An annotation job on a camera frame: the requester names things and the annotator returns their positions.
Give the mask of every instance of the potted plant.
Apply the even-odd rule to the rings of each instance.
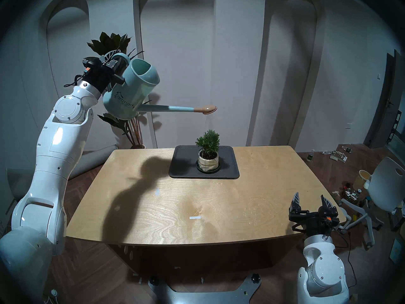
[[[197,168],[203,172],[217,171],[220,165],[218,156],[220,135],[210,129],[197,139],[196,145],[201,147],[198,152]]]
[[[131,38],[128,38],[127,34],[120,36],[112,33],[108,36],[105,32],[102,32],[100,35],[100,41],[92,40],[92,43],[87,43],[88,46],[96,52],[98,55],[104,56],[106,61],[111,59],[111,57],[118,52],[126,53],[128,43],[131,41]],[[121,74],[126,68],[126,63],[121,63],[117,74]],[[104,113],[103,116],[98,116],[103,121],[109,123],[111,126],[117,127],[123,130],[123,135],[126,135],[130,143],[132,144],[132,149],[144,149],[145,146],[141,142],[139,121],[137,116],[132,120],[120,120],[116,117],[113,117],[109,113]]]

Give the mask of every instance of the soil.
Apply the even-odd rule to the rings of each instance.
[[[206,153],[204,150],[201,150],[201,151],[200,151],[200,157],[203,158],[203,159],[205,159],[205,160],[213,160],[213,159],[216,158],[216,156],[217,156],[216,153],[208,154],[208,153]]]

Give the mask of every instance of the watering can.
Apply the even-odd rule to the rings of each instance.
[[[210,114],[217,107],[214,105],[205,105],[197,107],[176,107],[171,105],[142,104],[145,97],[160,82],[158,72],[155,67],[148,62],[135,58],[130,60],[123,53],[115,54],[112,59],[121,57],[127,62],[122,77],[125,82],[115,84],[111,91],[103,96],[104,107],[116,118],[121,120],[133,119],[138,112],[200,112]]]

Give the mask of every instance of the watering can spout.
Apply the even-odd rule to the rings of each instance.
[[[141,104],[136,108],[138,112],[200,112],[204,115],[213,113],[217,110],[214,105],[205,105],[198,107],[177,107],[173,105]]]

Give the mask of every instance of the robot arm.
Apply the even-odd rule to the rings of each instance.
[[[53,255],[64,249],[66,184],[86,143],[93,121],[91,106],[100,96],[95,87],[81,81],[72,94],[56,102],[38,138],[31,187],[12,214],[11,228],[30,227],[45,234]]]
[[[115,75],[120,59],[83,61],[83,79],[61,97],[46,120],[36,145],[35,172],[28,193],[14,208],[11,229],[0,240],[0,257],[21,290],[41,303],[52,255],[62,253],[66,234],[63,207],[68,178],[78,163],[96,105]]]
[[[292,229],[307,235],[303,254],[308,266],[298,271],[298,303],[348,303],[345,267],[335,255],[330,237],[332,229],[339,225],[337,209],[323,196],[321,200],[317,212],[301,210],[296,193],[289,209],[289,220],[296,222]]]

